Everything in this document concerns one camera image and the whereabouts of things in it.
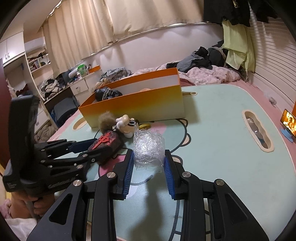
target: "metal screw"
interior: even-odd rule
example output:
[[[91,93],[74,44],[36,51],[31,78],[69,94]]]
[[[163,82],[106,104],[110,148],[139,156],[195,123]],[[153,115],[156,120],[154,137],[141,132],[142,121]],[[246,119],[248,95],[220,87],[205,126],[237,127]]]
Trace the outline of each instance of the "metal screw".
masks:
[[[190,172],[183,172],[182,173],[182,176],[183,177],[190,177],[191,176],[191,173]]]
[[[218,180],[216,181],[216,183],[217,183],[217,185],[219,185],[219,186],[223,186],[225,182],[224,182],[223,180],[221,180],[221,179],[218,179]]]
[[[113,177],[115,177],[115,176],[116,176],[115,172],[108,172],[108,173],[107,173],[107,177],[108,177],[108,178],[113,178]]]
[[[77,187],[77,186],[80,186],[81,183],[82,183],[82,181],[80,181],[80,180],[75,180],[75,181],[73,182],[73,185]]]

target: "human hand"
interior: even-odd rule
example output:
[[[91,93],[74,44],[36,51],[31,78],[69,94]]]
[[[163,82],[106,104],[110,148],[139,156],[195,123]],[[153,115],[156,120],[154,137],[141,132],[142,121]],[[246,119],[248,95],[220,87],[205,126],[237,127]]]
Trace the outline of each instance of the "human hand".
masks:
[[[54,201],[54,194],[38,199],[27,195],[25,191],[13,192],[11,194],[10,215],[12,218],[31,218],[25,202],[34,202],[34,213],[43,216]]]

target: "beige curtain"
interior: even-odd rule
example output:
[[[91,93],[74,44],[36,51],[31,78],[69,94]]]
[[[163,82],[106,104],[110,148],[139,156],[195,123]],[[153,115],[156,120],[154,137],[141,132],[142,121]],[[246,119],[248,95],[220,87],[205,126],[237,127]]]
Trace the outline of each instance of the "beige curtain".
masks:
[[[175,23],[199,23],[204,0],[105,0],[114,39]]]
[[[43,32],[54,77],[108,46],[113,36],[102,0],[64,0],[43,24]]]

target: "tabletop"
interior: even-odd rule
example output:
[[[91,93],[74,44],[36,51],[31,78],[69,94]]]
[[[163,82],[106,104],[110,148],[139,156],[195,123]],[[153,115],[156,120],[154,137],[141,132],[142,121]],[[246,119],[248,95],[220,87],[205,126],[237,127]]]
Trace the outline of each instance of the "tabletop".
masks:
[[[295,168],[278,129],[252,96],[237,86],[202,85],[183,87],[182,91],[197,93],[183,98],[185,118],[152,122],[152,129],[164,136],[166,149],[186,171],[202,180],[225,180],[274,241],[296,210]],[[242,118],[243,110],[257,115],[274,151],[267,153],[259,148]],[[80,118],[81,114],[59,139],[94,138],[99,130],[88,124],[73,130]],[[123,161],[126,149],[133,147],[132,138],[124,141],[124,148],[105,166],[92,164],[87,181],[98,179]],[[171,199],[163,172],[134,168],[127,199],[114,201],[116,234],[127,241],[180,240],[182,211],[183,202]]]

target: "orange box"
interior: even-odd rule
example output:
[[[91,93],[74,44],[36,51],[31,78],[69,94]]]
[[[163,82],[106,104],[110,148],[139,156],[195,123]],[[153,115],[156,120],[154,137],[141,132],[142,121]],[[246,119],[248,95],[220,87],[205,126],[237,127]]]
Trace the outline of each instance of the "orange box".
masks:
[[[97,102],[94,93],[79,107],[92,128],[98,127],[98,117],[106,111],[110,111],[117,118],[127,114],[140,122],[185,117],[180,79],[176,68],[132,76],[104,87],[118,90],[123,95]]]
[[[93,67],[93,68],[91,68],[90,70],[89,70],[89,73],[91,74],[91,73],[94,73],[94,72],[96,72],[96,71],[98,71],[98,70],[100,70],[101,69],[101,67],[98,65],[98,66],[96,66],[96,67]]]

